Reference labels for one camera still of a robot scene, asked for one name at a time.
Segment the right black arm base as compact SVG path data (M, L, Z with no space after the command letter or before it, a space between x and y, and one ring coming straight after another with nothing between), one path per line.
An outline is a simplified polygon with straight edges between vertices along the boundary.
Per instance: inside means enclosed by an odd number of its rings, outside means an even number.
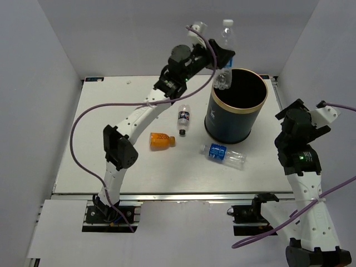
M253 213L251 205L234 205L226 213L233 218L235 236L255 236L273 229L265 218Z

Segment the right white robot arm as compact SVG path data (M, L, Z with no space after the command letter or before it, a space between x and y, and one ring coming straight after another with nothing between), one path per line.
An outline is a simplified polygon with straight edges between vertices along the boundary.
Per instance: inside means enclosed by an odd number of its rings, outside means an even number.
M321 164L310 143L330 132L338 112L324 101L309 110L298 99L280 111L281 133L275 139L278 160L294 194L297 212L288 216L272 193L256 195L251 214L267 221L286 239L289 266L348 266L351 253L342 248L322 191Z

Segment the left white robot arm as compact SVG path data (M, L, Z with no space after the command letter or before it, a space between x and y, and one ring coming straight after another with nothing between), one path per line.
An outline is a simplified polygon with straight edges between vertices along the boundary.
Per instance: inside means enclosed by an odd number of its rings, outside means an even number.
M119 217L118 204L124 175L138 158L134 148L138 137L162 112L173 105L186 91L186 83L204 68L221 69L235 55L231 48L219 46L214 39L209 46L196 44L192 48L178 45L171 51L167 65L161 70L147 100L116 126L107 125L103 130L106 159L105 185L93 203L98 215L106 222Z

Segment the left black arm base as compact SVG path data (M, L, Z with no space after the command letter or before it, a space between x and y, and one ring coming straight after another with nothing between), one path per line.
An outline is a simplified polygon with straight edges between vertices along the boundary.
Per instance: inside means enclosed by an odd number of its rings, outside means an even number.
M115 204L117 212L93 195L92 203L86 207L82 225L84 233L134 233L140 221L141 208L139 206L120 206Z

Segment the clear bottle blue label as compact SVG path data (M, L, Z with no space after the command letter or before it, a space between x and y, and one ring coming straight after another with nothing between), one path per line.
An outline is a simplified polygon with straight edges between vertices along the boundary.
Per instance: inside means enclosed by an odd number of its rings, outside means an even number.
M232 83L233 51L235 47L233 25L232 19L224 19L222 30L216 40L219 69L215 73L213 87L219 90L229 89Z
M210 161L237 170L242 170L246 161L246 155L233 151L224 145L214 143L201 145L200 154L204 155Z

